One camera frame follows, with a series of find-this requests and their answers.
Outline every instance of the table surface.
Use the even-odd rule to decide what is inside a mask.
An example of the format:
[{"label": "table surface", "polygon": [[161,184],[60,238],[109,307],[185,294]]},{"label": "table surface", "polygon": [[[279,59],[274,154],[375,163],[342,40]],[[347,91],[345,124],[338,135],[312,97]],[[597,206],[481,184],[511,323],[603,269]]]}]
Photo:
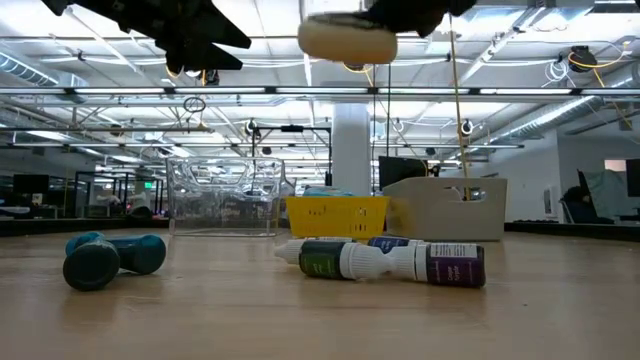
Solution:
[{"label": "table surface", "polygon": [[80,293],[70,236],[0,238],[2,359],[640,359],[636,243],[507,234],[475,290],[306,278],[284,237],[166,236],[156,275]]}]

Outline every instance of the white column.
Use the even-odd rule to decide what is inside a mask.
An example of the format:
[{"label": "white column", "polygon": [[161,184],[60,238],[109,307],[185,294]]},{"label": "white column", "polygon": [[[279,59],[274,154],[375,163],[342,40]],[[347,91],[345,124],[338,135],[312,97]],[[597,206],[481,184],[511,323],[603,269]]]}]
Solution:
[{"label": "white column", "polygon": [[367,104],[333,106],[333,186],[371,195],[370,117]]}]

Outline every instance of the ceiling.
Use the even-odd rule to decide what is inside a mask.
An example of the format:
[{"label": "ceiling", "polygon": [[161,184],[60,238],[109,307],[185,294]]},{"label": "ceiling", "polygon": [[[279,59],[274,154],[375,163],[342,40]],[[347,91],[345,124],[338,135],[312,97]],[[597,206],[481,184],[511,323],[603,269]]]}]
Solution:
[{"label": "ceiling", "polygon": [[[360,7],[360,0],[214,0],[214,4],[242,31],[250,36],[250,49],[221,46],[229,53],[244,61],[241,71],[221,71],[221,86],[359,86],[370,85],[367,76],[347,71],[343,65],[319,59],[311,59],[310,69],[305,66],[303,53],[297,45],[296,32],[300,24],[301,8],[306,14],[326,11],[353,11]],[[635,34],[640,33],[638,13],[599,13],[585,11],[574,18],[558,19],[551,13],[535,25],[524,28],[523,32],[510,32],[514,22],[526,10],[523,6],[492,7],[492,16],[478,15],[470,19],[457,20],[454,28],[456,39],[457,67],[459,74],[466,74],[461,86],[465,87],[595,87],[592,73],[569,72],[570,81],[563,76],[561,81],[553,81],[550,74],[552,63],[559,54],[565,56],[572,45],[588,45],[600,63],[619,62],[602,69],[603,76],[620,66],[633,61],[640,50],[640,42]],[[152,40],[136,32],[125,34],[118,26],[99,15],[81,7],[73,6],[74,14],[106,39],[117,53],[132,62],[142,71],[136,72],[114,51],[97,41],[84,26],[67,16],[56,17],[39,0],[4,0],[0,17],[0,52],[9,49],[21,56],[30,65],[43,73],[56,71],[72,73],[95,87],[137,87],[137,86],[200,86],[199,78],[181,74],[170,76],[163,63],[164,52],[154,46]],[[371,68],[375,85],[380,87],[449,87],[452,86],[452,63],[446,61],[451,44],[447,26],[441,25],[432,36],[420,39],[413,34],[402,34],[399,38],[399,54],[389,68]],[[631,39],[621,56],[623,40]],[[472,63],[492,45],[500,44],[494,54],[474,68]],[[391,71],[391,84],[388,83]],[[32,86],[17,77],[0,72],[0,86]],[[121,123],[128,127],[170,128],[176,126],[176,114],[182,120],[191,117],[189,126],[202,121],[211,133],[168,133],[167,142],[234,142],[243,139],[243,129],[247,121],[253,119],[259,125],[280,126],[285,124],[330,126],[336,99],[318,98],[278,98],[276,96],[245,96],[240,102],[236,96],[211,96],[207,98],[209,108],[199,115],[183,115],[181,105],[155,105],[158,96],[139,98],[128,97],[132,101],[145,100],[148,106],[99,107],[99,101],[108,98],[94,96],[82,105],[74,105],[78,117],[86,120],[82,126],[106,127]],[[38,98],[22,96],[13,98],[24,102],[24,106],[37,107]],[[386,118],[386,98],[384,106],[375,107],[376,118]],[[368,103],[370,113],[374,113],[374,100],[360,100]],[[73,108],[69,103],[50,101],[50,106],[40,107],[51,120],[43,122],[46,127],[70,124]],[[523,115],[544,105],[532,101],[466,101],[460,105],[461,115],[470,119],[476,131],[491,132],[508,125]],[[390,117],[397,119],[398,129],[393,129],[389,137],[393,143],[402,143],[400,132],[406,141],[413,143],[448,143],[454,141],[456,131],[456,106],[450,98],[434,101],[392,101]],[[115,138],[108,133],[93,135],[94,141],[102,142],[144,142],[144,134]],[[282,134],[274,132],[271,142],[294,142],[301,145],[320,143],[312,133]],[[190,155],[236,156],[230,149],[187,149]],[[399,155],[413,155],[408,149],[398,150]],[[272,156],[296,159],[326,159],[326,149],[313,151],[302,148],[274,149]]]}]

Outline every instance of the bottle label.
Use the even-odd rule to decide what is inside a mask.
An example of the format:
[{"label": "bottle label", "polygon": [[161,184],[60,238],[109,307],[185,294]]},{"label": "bottle label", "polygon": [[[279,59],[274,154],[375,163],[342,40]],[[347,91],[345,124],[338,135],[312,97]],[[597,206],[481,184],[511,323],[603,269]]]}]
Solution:
[{"label": "bottle label", "polygon": [[308,240],[300,249],[300,270],[307,276],[345,279],[340,271],[340,254],[344,242]]},{"label": "bottle label", "polygon": [[475,244],[431,244],[431,257],[478,258]]},{"label": "bottle label", "polygon": [[388,254],[394,247],[408,246],[409,239],[380,236],[369,240],[368,245],[379,248],[383,254]]},{"label": "bottle label", "polygon": [[478,254],[478,246],[431,244],[427,255],[427,282],[449,286],[483,286],[484,259]]}]

